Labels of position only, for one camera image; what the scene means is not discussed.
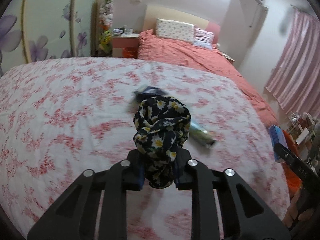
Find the pink curtain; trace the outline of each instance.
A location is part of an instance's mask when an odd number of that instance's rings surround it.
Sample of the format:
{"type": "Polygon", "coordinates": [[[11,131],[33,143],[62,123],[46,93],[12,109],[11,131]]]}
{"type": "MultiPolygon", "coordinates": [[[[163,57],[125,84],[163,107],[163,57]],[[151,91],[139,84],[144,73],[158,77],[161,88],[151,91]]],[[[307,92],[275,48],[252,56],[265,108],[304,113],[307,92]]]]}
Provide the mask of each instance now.
{"type": "Polygon", "coordinates": [[[320,22],[295,11],[292,30],[266,89],[287,113],[320,116],[320,22]]]}

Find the white mug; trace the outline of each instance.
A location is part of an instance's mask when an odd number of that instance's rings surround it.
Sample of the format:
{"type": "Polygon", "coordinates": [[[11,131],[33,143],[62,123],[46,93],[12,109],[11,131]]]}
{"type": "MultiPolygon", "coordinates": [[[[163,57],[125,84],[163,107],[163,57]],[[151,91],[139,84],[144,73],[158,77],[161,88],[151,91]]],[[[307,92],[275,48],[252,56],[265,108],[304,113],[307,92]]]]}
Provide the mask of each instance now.
{"type": "Polygon", "coordinates": [[[127,29],[126,34],[132,34],[133,33],[133,29],[127,29]]]}

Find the pink drawer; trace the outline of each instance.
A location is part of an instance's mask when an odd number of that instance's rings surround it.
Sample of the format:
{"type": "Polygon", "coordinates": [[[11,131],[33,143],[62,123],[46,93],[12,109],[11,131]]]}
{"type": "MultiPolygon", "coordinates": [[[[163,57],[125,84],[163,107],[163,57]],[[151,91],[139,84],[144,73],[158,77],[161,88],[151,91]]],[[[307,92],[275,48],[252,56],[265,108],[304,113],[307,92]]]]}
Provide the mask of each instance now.
{"type": "Polygon", "coordinates": [[[116,38],[112,39],[113,48],[126,48],[126,47],[138,47],[139,40],[133,38],[116,38]]]}

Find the floral pillow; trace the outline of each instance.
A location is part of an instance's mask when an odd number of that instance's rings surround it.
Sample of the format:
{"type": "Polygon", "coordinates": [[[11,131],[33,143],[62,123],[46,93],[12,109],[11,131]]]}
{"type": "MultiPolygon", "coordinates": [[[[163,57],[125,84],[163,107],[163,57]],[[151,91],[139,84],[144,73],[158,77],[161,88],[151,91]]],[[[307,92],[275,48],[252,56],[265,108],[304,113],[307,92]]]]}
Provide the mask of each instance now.
{"type": "Polygon", "coordinates": [[[193,45],[212,50],[213,39],[214,33],[210,33],[195,27],[195,38],[192,43],[193,45]]]}
{"type": "Polygon", "coordinates": [[[159,38],[173,39],[192,43],[195,26],[190,23],[157,19],[156,35],[159,38]]]}

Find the headboard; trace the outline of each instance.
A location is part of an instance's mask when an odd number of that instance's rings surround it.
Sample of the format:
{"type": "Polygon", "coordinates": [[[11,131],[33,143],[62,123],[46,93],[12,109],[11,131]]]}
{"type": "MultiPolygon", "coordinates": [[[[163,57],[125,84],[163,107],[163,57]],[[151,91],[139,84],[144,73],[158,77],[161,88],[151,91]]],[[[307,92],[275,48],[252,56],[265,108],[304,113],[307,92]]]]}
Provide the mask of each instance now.
{"type": "Polygon", "coordinates": [[[197,25],[197,27],[204,29],[208,32],[215,33],[213,43],[217,43],[219,38],[220,26],[209,22],[208,20],[202,19],[200,17],[194,16],[192,14],[188,14],[185,12],[177,11],[174,9],[169,9],[157,5],[148,5],[146,14],[144,17],[143,23],[143,31],[146,30],[156,30],[156,19],[166,19],[166,20],[174,20],[179,22],[186,22],[197,25]]]}

